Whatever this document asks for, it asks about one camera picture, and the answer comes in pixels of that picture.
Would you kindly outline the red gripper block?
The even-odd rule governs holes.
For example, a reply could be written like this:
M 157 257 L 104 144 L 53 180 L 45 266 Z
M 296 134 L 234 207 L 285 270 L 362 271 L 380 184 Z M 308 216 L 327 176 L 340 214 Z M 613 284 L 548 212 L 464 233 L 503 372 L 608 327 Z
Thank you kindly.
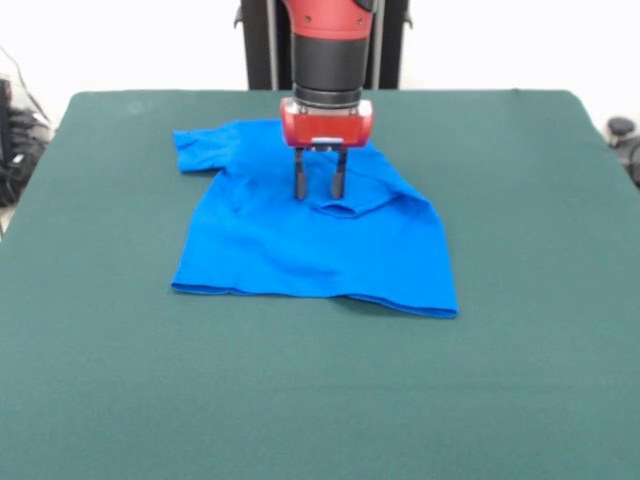
M 338 146 L 338 161 L 332 178 L 331 195 L 342 199 L 345 191 L 348 150 L 367 144 L 373 131 L 374 110 L 370 100 L 346 109 L 323 109 L 305 106 L 293 97 L 280 102 L 280 117 L 285 143 L 294 151 L 294 194 L 304 200 L 307 177 L 304 171 L 304 149 Z

